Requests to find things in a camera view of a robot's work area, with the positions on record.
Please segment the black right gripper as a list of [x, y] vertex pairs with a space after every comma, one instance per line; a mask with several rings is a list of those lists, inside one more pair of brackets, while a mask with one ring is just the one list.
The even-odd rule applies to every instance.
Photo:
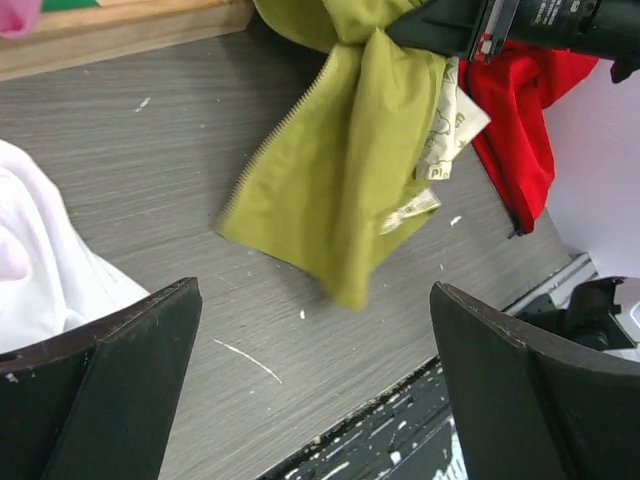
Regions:
[[468, 58], [481, 18], [484, 63], [515, 41], [611, 60], [614, 83], [639, 69], [637, 0], [432, 0], [393, 21], [386, 34], [401, 47]]

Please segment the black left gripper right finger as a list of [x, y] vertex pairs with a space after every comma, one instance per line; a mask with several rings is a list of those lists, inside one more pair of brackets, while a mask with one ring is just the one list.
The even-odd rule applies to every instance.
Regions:
[[430, 310], [470, 478], [638, 478], [638, 362], [450, 284], [433, 285]]

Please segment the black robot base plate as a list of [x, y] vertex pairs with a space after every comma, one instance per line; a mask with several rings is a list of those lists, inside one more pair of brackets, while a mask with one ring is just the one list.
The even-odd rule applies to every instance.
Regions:
[[440, 359], [430, 359], [260, 477], [466, 479]]

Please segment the olive green jacket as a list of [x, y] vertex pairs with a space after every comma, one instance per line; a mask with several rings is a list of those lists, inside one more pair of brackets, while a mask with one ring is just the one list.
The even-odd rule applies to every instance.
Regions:
[[219, 231], [365, 306], [371, 272], [439, 207], [431, 191], [488, 124], [458, 63], [404, 48], [387, 27], [414, 1], [259, 1], [284, 38], [323, 52], [308, 90], [263, 141]]

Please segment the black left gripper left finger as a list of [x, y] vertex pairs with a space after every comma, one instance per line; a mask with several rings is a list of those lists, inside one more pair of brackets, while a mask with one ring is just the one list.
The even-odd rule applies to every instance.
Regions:
[[2, 478], [158, 478], [201, 311], [187, 277], [2, 354]]

